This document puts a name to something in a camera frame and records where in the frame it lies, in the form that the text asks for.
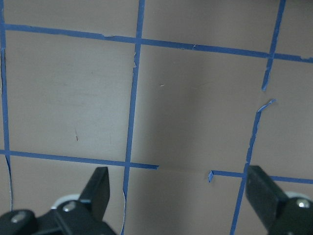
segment gray floor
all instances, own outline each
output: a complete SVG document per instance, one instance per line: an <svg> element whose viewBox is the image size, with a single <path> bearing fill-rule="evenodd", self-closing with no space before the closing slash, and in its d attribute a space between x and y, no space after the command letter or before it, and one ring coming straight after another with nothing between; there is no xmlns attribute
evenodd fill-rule
<svg viewBox="0 0 313 235"><path fill-rule="evenodd" d="M312 12L310 0L5 0L0 213L6 156L15 209L41 215L108 165L104 220L118 234L124 193L125 235L266 234L239 188L271 99L248 163L313 197Z"/></svg>

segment screw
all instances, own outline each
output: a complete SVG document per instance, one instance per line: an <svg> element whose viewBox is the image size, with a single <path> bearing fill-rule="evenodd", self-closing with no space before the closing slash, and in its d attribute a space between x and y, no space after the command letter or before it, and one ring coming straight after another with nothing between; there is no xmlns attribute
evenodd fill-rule
<svg viewBox="0 0 313 235"><path fill-rule="evenodd" d="M63 210L65 212L70 212L71 210L73 210L76 207L76 202L71 201L69 203L67 203L64 207Z"/></svg>
<svg viewBox="0 0 313 235"><path fill-rule="evenodd" d="M309 208L310 207L310 202L304 198L299 198L296 203L297 203L298 207L301 207L301 208Z"/></svg>
<svg viewBox="0 0 313 235"><path fill-rule="evenodd" d="M26 213L23 211L20 211L19 213L17 213L15 216L12 217L11 222L18 223L21 220L25 219L25 217L26 217Z"/></svg>

